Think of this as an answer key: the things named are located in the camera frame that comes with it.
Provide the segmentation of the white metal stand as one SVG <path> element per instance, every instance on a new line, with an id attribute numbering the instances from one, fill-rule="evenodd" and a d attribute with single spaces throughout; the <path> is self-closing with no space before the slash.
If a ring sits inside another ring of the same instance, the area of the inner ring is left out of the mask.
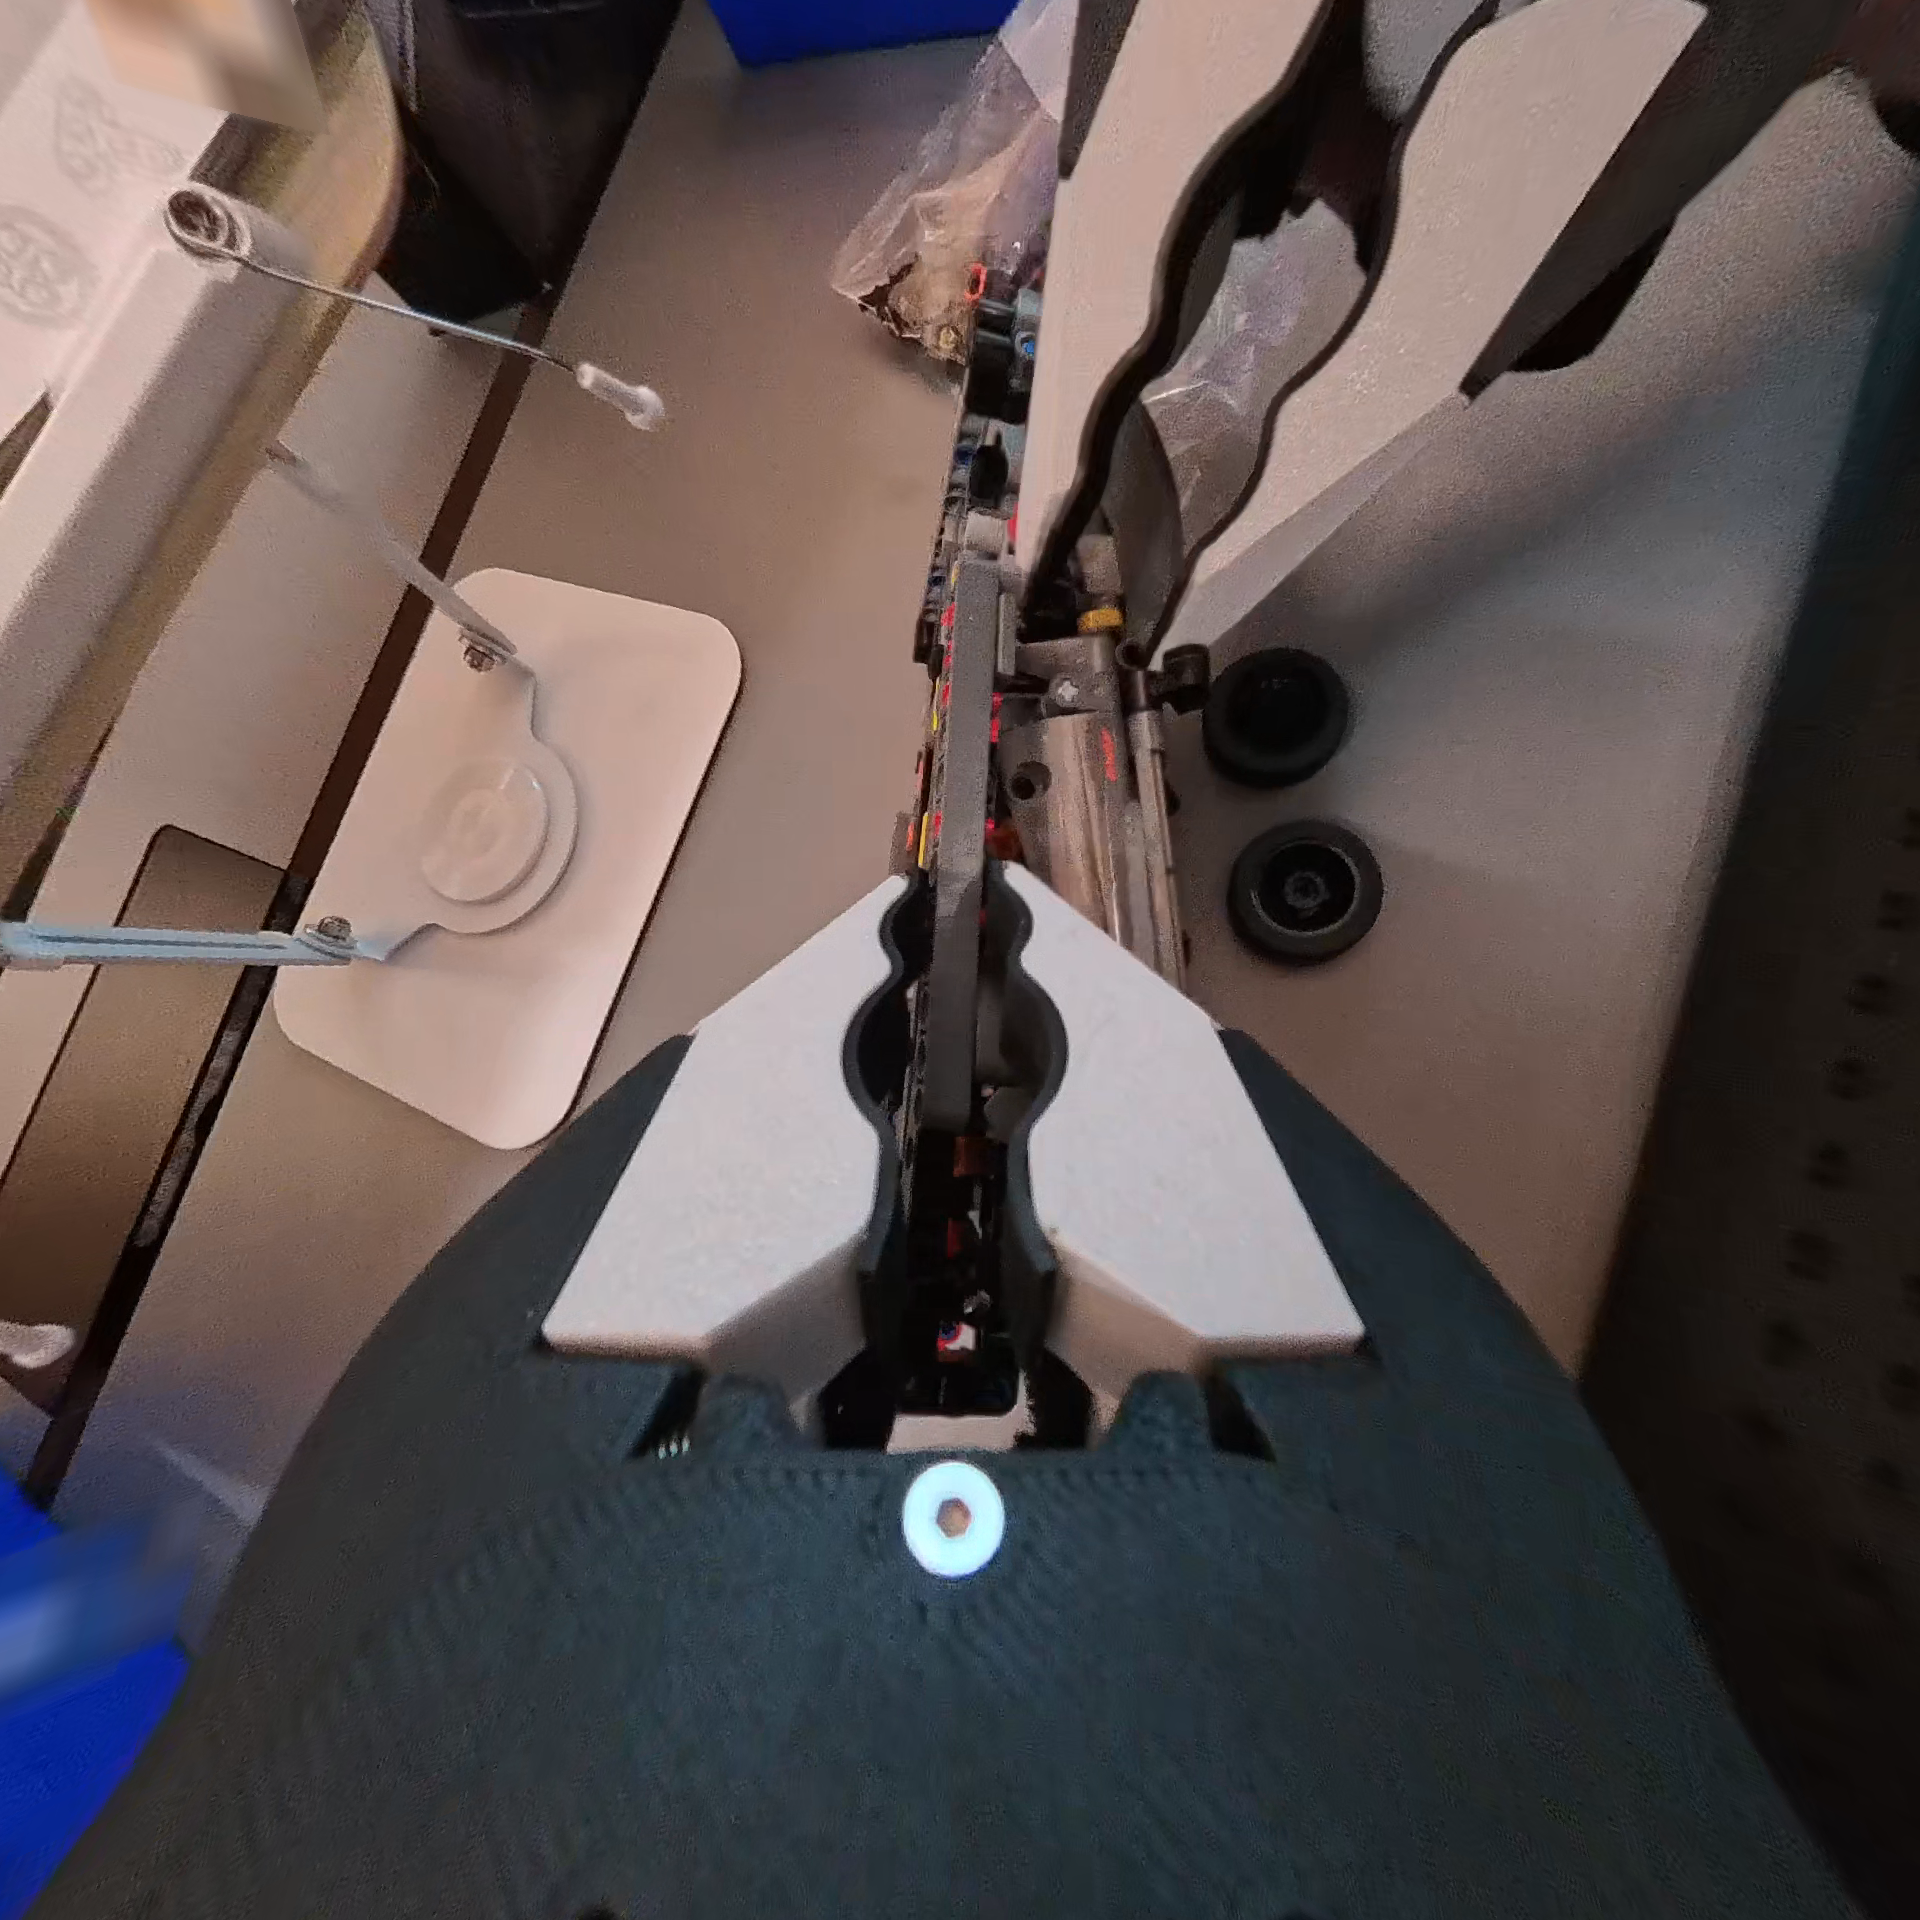
<path id="1" fill-rule="evenodd" d="M 290 933 L 4 923 L 8 971 L 271 970 L 313 1058 L 497 1150 L 584 1090 L 740 692 L 712 616 L 484 568 L 459 582 L 288 446 L 279 477 L 434 616 Z"/>

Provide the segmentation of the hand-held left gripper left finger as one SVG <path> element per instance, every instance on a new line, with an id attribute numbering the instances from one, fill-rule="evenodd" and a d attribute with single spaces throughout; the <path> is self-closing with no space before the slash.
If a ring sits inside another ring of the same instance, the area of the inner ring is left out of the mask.
<path id="1" fill-rule="evenodd" d="M 892 979 L 886 881 L 702 1019 L 545 1341 L 815 1396 L 863 1349 L 858 1254 L 881 1132 L 848 1081 L 858 1014 Z"/>

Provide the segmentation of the black lego wheel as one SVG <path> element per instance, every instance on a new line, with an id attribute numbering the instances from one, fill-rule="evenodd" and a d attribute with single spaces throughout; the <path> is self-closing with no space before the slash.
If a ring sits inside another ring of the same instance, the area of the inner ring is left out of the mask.
<path id="1" fill-rule="evenodd" d="M 1214 677 L 1202 707 L 1202 746 L 1220 778 L 1286 789 L 1334 762 L 1351 717 L 1350 685 L 1331 661 L 1270 645 Z"/>
<path id="2" fill-rule="evenodd" d="M 1378 923 L 1385 881 L 1370 843 L 1342 822 L 1297 821 L 1258 833 L 1232 859 L 1228 914 L 1262 958 L 1322 966 Z"/>

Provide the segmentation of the plastic bag with lego pieces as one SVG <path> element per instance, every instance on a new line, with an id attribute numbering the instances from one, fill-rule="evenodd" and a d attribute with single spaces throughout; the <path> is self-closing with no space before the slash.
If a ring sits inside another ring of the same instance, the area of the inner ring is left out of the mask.
<path id="1" fill-rule="evenodd" d="M 992 38 L 834 254 L 834 292 L 958 368 L 979 299 L 1017 294 L 1040 273 L 1059 140 L 1059 118 Z"/>

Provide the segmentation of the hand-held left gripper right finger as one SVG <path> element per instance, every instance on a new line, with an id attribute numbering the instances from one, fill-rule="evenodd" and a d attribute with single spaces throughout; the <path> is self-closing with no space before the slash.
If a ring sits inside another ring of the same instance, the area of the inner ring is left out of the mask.
<path id="1" fill-rule="evenodd" d="M 1020 1133 L 1044 1349 L 1102 1401 L 1152 1373 L 1355 1354 L 1361 1313 L 1220 1026 L 1028 872 L 1002 886 L 1008 985 L 1048 1044 Z"/>

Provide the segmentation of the clear empty plastic bag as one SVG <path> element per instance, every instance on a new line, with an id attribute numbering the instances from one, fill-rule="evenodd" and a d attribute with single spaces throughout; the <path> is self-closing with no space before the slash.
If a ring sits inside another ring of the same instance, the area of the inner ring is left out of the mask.
<path id="1" fill-rule="evenodd" d="M 1364 283 L 1353 229 L 1324 201 L 1241 238 L 1198 332 L 1146 393 L 1196 547 L 1250 482 L 1283 389 L 1328 348 Z"/>

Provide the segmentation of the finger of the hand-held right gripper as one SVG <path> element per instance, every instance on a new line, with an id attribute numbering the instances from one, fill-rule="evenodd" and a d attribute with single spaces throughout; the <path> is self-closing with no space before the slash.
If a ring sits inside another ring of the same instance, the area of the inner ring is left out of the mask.
<path id="1" fill-rule="evenodd" d="M 1212 645 L 1468 410 L 1471 372 L 1705 19 L 1542 2 L 1463 38 L 1400 147 L 1378 274 L 1272 421 L 1163 642 Z"/>
<path id="2" fill-rule="evenodd" d="M 1175 349 L 1232 174 L 1283 107 L 1331 5 L 1083 5 L 1020 488 L 1038 589 L 1098 507 L 1130 406 Z"/>

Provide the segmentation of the lego car chassis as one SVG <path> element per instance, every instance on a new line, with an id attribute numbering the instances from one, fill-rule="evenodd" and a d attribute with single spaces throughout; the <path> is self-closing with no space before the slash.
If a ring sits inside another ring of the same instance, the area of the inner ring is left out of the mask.
<path id="1" fill-rule="evenodd" d="M 1014 873 L 1187 988 L 1163 715 L 1204 701 L 1209 666 L 1148 666 L 1106 521 L 1022 611 L 1014 569 L 1040 291 L 972 262 L 930 340 L 958 419 L 914 659 L 928 672 L 911 881 L 903 1048 L 886 1108 L 899 1142 L 900 1304 L 881 1403 L 900 1421 L 1016 1417 L 1016 1446 L 1088 1441 L 1095 1393 L 1042 1341 L 1062 1283 L 1017 1219 L 1017 1129 L 1044 1090 L 1048 1029 L 1006 985 Z"/>

